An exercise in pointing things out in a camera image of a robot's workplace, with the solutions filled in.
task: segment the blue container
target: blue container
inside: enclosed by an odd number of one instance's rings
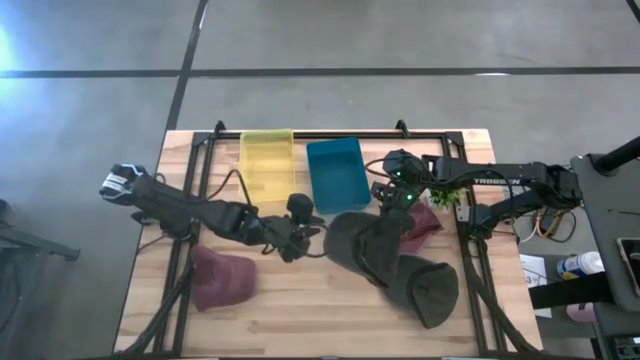
[[[362,210],[371,202],[360,142],[346,138],[307,145],[313,202],[320,214]]]

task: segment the wooden table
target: wooden table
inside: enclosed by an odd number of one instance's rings
[[[469,162],[494,162],[485,129],[462,130]],[[158,171],[167,183],[182,188],[192,131],[170,131],[163,145]],[[306,147],[295,142],[298,192],[311,195]],[[414,154],[442,155],[434,140],[361,140],[364,160],[383,157],[404,148]],[[218,188],[230,169],[236,167],[238,140],[217,140],[208,189]],[[367,175],[369,182],[376,176]],[[200,174],[196,173],[194,189]],[[503,199],[500,187],[475,187],[478,202],[491,204]],[[221,199],[243,201],[239,183],[232,177]],[[286,213],[285,203],[259,204],[261,216]],[[377,201],[366,209],[376,213]],[[434,329],[424,329],[412,314],[391,307],[378,289],[364,278],[330,260],[302,258],[284,263],[276,254],[261,255],[261,247],[247,247],[202,231],[200,243],[225,254],[255,260],[258,289],[254,298],[236,306],[199,313],[189,309],[182,355],[210,357],[291,356],[470,356],[476,355],[473,323],[467,296],[460,248],[453,214],[438,211],[444,230],[435,235],[421,256],[453,266],[460,279],[460,297],[450,318]],[[159,235],[159,229],[143,232],[141,245]],[[322,249],[322,234],[312,238],[310,252]],[[520,265],[518,248],[511,235],[495,234],[488,242],[489,257],[498,300],[507,316],[527,338],[542,348],[535,316]],[[131,344],[156,312],[162,296],[169,259],[170,241],[145,249],[136,260],[129,287],[116,350]],[[483,307],[487,336],[491,339],[488,311]],[[172,339],[169,321],[168,339]]]

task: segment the yellow plastic bin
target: yellow plastic bin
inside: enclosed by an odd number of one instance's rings
[[[243,132],[240,172],[252,202],[286,201],[296,188],[293,130]]]

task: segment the red cloth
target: red cloth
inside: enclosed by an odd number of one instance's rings
[[[195,272],[191,301],[198,311],[247,301],[256,288],[256,264],[240,256],[218,254],[203,245],[191,250]]]
[[[415,225],[400,237],[400,253],[416,255],[426,245],[429,236],[442,230],[442,224],[431,208],[420,201],[411,207],[409,215]]]

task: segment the concrete floor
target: concrete floor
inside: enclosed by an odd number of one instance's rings
[[[0,1],[0,71],[180,69],[197,4]],[[640,66],[640,24],[624,0],[218,0],[193,64],[360,66]],[[111,351],[140,228],[97,191],[113,163],[153,169],[176,82],[0,79],[0,197],[21,228],[82,248],[77,263],[51,264],[30,355]],[[194,79],[177,128],[388,128],[402,118],[489,128],[502,162],[566,164],[637,136],[638,93],[636,75]],[[522,251],[593,247],[579,222],[572,242],[534,239]]]

